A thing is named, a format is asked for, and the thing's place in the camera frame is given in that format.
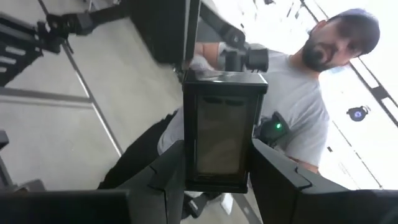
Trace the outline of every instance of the screen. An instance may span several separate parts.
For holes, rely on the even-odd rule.
[[[197,171],[237,174],[243,149],[248,99],[198,96]]]

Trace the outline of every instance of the man's hand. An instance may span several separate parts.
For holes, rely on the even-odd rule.
[[[218,68],[218,46],[220,43],[201,43],[195,44],[195,54],[203,56],[207,62],[215,69]]]

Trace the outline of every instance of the man's arm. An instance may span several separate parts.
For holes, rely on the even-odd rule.
[[[304,168],[318,173],[328,136],[328,127],[329,123],[322,121],[293,133],[285,145],[285,155]]]
[[[250,49],[263,49],[265,48],[261,44],[248,44],[245,46]],[[217,43],[203,43],[197,42],[195,44],[195,54],[203,56],[207,62],[216,70],[224,70],[225,69],[225,59],[220,57],[220,55],[228,49],[233,49],[230,46],[226,45],[225,42],[217,42]]]

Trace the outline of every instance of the concrete floor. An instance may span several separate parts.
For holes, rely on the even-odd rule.
[[[53,13],[82,11],[80,0],[44,0]],[[45,19],[37,1],[1,0],[1,11],[26,22]],[[149,126],[182,104],[169,67],[150,57],[129,20],[71,37],[84,78],[125,149]],[[7,87],[85,96],[65,53],[46,53]],[[0,129],[10,144],[1,157],[12,180],[41,179],[48,190],[95,189],[118,159],[96,113],[87,105],[0,97]],[[184,223],[247,223],[236,204],[227,216],[218,203]]]

